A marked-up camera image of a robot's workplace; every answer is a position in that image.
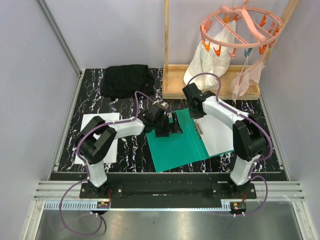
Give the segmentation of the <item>green file folder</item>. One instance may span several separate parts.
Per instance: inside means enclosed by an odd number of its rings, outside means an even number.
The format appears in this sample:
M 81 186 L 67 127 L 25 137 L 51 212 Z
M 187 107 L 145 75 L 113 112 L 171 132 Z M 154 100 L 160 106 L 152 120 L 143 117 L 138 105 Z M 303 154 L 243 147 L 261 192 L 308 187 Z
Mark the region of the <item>green file folder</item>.
M 151 157 L 157 173 L 187 167 L 190 172 L 207 172 L 212 168 L 206 163 L 209 157 L 199 137 L 195 121 L 189 110 L 175 111 L 183 134 L 172 133 L 169 137 L 156 137 L 155 131 L 146 135 Z

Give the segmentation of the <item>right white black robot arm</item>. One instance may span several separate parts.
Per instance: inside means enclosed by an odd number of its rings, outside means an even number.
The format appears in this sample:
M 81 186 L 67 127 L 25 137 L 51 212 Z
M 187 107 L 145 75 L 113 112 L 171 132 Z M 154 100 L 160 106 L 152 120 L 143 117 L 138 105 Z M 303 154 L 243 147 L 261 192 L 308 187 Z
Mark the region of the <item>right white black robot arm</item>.
M 261 116 L 240 111 L 211 91 L 201 92 L 195 83 L 188 84 L 182 91 L 192 119 L 212 116 L 232 130 L 236 161 L 225 190 L 230 197 L 239 198 L 249 187 L 254 164 L 273 147 L 271 138 L 261 126 Z

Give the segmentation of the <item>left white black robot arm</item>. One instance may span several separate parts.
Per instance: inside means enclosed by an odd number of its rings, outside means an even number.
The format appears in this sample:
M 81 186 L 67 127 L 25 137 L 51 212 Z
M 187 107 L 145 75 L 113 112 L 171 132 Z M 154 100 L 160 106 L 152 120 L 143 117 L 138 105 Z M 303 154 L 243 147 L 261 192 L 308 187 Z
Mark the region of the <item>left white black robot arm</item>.
M 108 177 L 103 159 L 117 139 L 139 136 L 155 131 L 156 137 L 182 134 L 176 113 L 169 114 L 164 103 L 153 103 L 148 110 L 137 116 L 106 122 L 102 117 L 93 117 L 80 132 L 76 141 L 76 155 L 83 161 L 90 192 L 97 198 L 108 193 Z

